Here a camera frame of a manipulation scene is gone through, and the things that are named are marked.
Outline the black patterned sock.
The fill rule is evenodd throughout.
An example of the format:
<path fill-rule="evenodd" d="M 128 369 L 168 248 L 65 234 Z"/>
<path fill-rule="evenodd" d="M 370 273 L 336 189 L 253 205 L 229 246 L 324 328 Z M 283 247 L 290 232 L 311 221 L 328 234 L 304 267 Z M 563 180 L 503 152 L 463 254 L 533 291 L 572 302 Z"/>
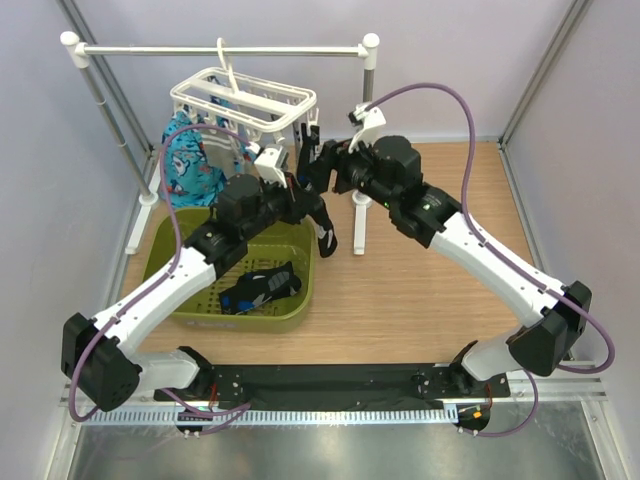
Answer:
<path fill-rule="evenodd" d="M 297 159 L 296 178 L 302 183 L 302 142 L 304 140 L 311 140 L 316 144 L 316 148 L 320 144 L 319 126 L 308 126 L 306 123 L 300 125 L 299 133 L 301 139 L 300 151 Z M 315 223 L 315 231 L 317 236 L 317 244 L 319 248 L 319 254 L 322 258 L 330 257 L 338 246 L 338 241 L 335 235 L 334 225 L 329 217 L 327 220 L 313 220 Z"/>
<path fill-rule="evenodd" d="M 269 302 L 295 296 L 301 288 L 302 281 L 289 261 L 241 275 L 234 286 L 218 295 L 219 305 L 223 314 L 243 314 Z"/>

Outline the white clip sock hanger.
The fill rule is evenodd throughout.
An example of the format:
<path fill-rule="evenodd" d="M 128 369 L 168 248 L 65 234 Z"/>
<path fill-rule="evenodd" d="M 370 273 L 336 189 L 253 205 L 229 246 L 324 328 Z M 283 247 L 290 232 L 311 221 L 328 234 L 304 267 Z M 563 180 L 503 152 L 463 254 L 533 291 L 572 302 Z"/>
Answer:
<path fill-rule="evenodd" d="M 218 60 L 218 67 L 200 70 L 171 88 L 175 111 L 188 108 L 193 115 L 199 113 L 212 121 L 226 117 L 244 128 L 252 142 L 285 127 L 319 124 L 313 90 L 236 73 L 225 53 Z M 237 110 L 214 104 L 211 95 L 228 100 Z"/>

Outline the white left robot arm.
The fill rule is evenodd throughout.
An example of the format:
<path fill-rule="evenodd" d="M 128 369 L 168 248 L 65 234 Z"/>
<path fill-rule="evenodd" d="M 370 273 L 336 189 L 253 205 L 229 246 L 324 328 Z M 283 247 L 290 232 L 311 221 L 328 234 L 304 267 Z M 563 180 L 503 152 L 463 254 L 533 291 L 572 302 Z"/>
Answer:
<path fill-rule="evenodd" d="M 174 256 L 145 283 L 115 305 L 87 318 L 74 314 L 64 324 L 61 370 L 70 379 L 69 409 L 84 393 L 96 409 L 112 411 L 136 392 L 164 389 L 190 400 L 208 395 L 212 365 L 190 347 L 141 354 L 139 345 L 154 328 L 195 293 L 209 287 L 248 253 L 250 240 L 278 222 L 311 217 L 319 226 L 322 256 L 337 246 L 322 197 L 287 174 L 268 184 L 251 175 L 232 177 L 206 221 L 188 238 L 176 239 Z"/>

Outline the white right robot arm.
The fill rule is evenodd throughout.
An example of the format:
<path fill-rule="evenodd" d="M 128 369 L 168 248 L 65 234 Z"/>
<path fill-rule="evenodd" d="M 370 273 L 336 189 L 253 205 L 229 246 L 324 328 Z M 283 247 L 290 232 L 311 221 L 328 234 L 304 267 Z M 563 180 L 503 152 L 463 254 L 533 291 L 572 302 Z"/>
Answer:
<path fill-rule="evenodd" d="M 471 342 L 451 362 L 450 382 L 460 395 L 475 395 L 511 371 L 550 376 L 583 333 L 589 288 L 551 278 L 488 234 L 458 200 L 424 181 L 421 155 L 405 137 L 371 144 L 305 140 L 297 174 L 317 193 L 369 196 L 400 233 L 462 266 L 515 314 L 519 328 Z"/>

